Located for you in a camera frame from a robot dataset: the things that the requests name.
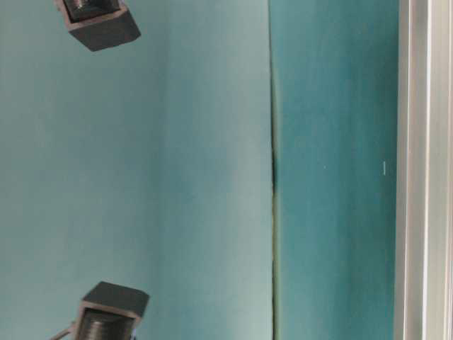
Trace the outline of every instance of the light blue wall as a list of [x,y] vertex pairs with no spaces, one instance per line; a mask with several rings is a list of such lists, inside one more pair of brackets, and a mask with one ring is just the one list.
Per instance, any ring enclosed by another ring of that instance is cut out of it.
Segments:
[[52,0],[0,10],[0,339],[48,339],[98,281],[141,339],[271,337],[268,7],[130,0],[90,53]]
[[391,339],[398,1],[270,8],[277,339]]

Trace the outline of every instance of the aluminum frame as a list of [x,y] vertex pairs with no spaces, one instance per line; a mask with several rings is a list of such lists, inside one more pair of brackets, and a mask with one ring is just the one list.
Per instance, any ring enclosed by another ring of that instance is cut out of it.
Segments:
[[452,1],[400,2],[394,340],[452,340]]

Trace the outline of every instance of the painted wall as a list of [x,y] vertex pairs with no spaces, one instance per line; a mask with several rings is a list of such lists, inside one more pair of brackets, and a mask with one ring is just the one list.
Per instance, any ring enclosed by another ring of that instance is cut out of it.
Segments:
[[270,8],[278,339],[392,339],[398,1]]
[[267,3],[129,4],[142,38],[92,54],[2,1],[0,338],[107,280],[151,294],[140,339],[270,339]]

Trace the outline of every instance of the teal wall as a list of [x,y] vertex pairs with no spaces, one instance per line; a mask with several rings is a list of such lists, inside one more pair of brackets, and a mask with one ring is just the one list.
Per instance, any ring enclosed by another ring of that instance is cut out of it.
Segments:
[[392,339],[398,1],[270,10],[278,340]]
[[140,339],[271,337],[268,7],[130,0],[90,53],[52,0],[0,10],[0,339],[48,339],[98,281]]

